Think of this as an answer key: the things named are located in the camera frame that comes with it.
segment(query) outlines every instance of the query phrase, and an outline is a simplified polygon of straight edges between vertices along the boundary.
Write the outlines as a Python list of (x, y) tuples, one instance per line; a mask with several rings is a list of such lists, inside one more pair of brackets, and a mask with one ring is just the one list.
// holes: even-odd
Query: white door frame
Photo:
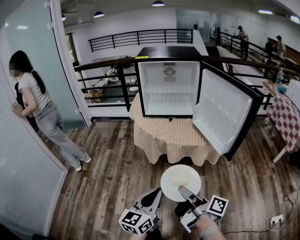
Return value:
[[(59, 0), (50, 0), (51, 2), (51, 16), (52, 16), (52, 22), (54, 24), (54, 36), (56, 39), (56, 45), (57, 49), (59, 51), (60, 60), (64, 68), (65, 75), (67, 77), (68, 83), (70, 85), (70, 88), (72, 90), (72, 93), (74, 95), (74, 98), (79, 106), (79, 109), (82, 113), (82, 116), (86, 122), (87, 125), (91, 124), (89, 112), (87, 112), (88, 107), (85, 103), (85, 100), (83, 98), (83, 95), (79, 95), (81, 90), (79, 89), (78, 81), (75, 75), (75, 71), (73, 69), (71, 59), (69, 56), (67, 44), (66, 44), (66, 36), (64, 32), (64, 27), (61, 21), (61, 9), (60, 9), (60, 2)], [(10, 88), (9, 80), (7, 78), (7, 75), (4, 70), (3, 63), (1, 61), (0, 57), (0, 82), (1, 85), (11, 103), (15, 102), (15, 95), (13, 91)], [(52, 154), (52, 152), (47, 148), (47, 146), (43, 143), (43, 141), (40, 139), (38, 134), (35, 132), (35, 130), (32, 128), (30, 123), (25, 118), (20, 118), (23, 127), (27, 130), (29, 135), (33, 138), (33, 140), (36, 142), (36, 144), (41, 148), (41, 150), (47, 155), (49, 159), (52, 160), (52, 162), (61, 170), (62, 173), (62, 179), (59, 183), (59, 188), (56, 190), (55, 198), (51, 200), (51, 206), (50, 206), (50, 216), (47, 224), (44, 227), (45, 235), (48, 236), (50, 232), (50, 227), (54, 215), (54, 211), (57, 205), (57, 201), (61, 192), (61, 188), (64, 184), (66, 175), (68, 173), (67, 168)]]

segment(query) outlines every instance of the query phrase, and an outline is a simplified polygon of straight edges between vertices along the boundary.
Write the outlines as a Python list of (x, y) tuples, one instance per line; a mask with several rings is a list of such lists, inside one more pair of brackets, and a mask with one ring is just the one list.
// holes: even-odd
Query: wooden floor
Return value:
[[(129, 239), (118, 224), (124, 208), (136, 197), (160, 187), (163, 172), (170, 167), (162, 160), (148, 162), (144, 152), (134, 146), (131, 120), (94, 122), (90, 127), (68, 133), (85, 148), (92, 161), (83, 163), (82, 171), (70, 168), (57, 202), (50, 236), (56, 240)], [(43, 138), (53, 153), (52, 144)], [(288, 165), (286, 157), (273, 164), (272, 159), (283, 148), (272, 123), (258, 119), (231, 162), (221, 157), (216, 165), (205, 162), (193, 166), (202, 180), (199, 195), (209, 199), (213, 194), (229, 200), (225, 216), (219, 224), (223, 233), (245, 231), (254, 215), (267, 218), (283, 214), (291, 205), (283, 196), (297, 190), (300, 170)], [(162, 200), (159, 228), (162, 236), (176, 239), (198, 239), (184, 232), (174, 215), (176, 203)], [(266, 221), (258, 216), (250, 230), (265, 230)], [(300, 240), (300, 192), (290, 219), (280, 232), (248, 233), (248, 239)], [(246, 239), (245, 233), (225, 235), (229, 240)]]

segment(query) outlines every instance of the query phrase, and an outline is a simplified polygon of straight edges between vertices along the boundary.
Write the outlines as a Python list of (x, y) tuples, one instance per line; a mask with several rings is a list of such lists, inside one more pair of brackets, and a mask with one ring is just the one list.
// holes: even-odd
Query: wooden table leg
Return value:
[(284, 148), (280, 151), (280, 153), (273, 159), (273, 162), (276, 163), (278, 160), (286, 153), (287, 148), (284, 146)]

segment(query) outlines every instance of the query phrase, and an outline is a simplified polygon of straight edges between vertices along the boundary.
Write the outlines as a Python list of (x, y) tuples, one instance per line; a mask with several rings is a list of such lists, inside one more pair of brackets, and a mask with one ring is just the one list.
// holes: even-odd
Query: wire shelf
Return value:
[(192, 85), (147, 85), (145, 93), (194, 93)]

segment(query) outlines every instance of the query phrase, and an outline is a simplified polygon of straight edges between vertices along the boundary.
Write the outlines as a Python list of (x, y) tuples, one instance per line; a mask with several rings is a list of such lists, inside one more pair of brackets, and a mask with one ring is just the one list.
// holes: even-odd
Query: white shoe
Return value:
[(81, 167), (81, 164), (80, 164), (80, 166), (78, 167), (78, 168), (74, 168), (77, 172), (80, 172), (81, 171), (81, 169), (82, 169), (82, 167)]
[(83, 160), (83, 162), (90, 163), (91, 162), (91, 156), (89, 156), (89, 158), (87, 160)]

